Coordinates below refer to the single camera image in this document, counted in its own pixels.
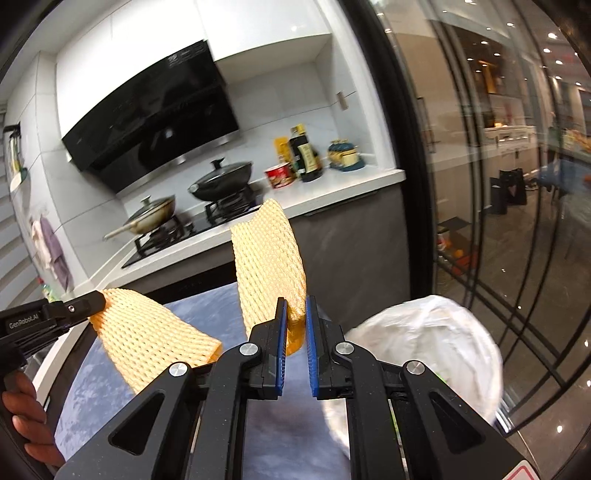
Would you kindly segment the left hand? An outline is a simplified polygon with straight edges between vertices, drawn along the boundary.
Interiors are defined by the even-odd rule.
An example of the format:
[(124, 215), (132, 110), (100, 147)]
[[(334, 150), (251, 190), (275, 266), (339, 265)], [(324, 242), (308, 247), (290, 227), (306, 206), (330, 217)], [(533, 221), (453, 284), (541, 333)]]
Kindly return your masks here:
[(25, 439), (26, 453), (42, 464), (61, 468), (65, 460), (47, 425), (47, 416), (37, 400), (33, 383), (20, 370), (8, 374), (4, 381), (7, 390), (2, 393), (2, 402), (16, 432)]

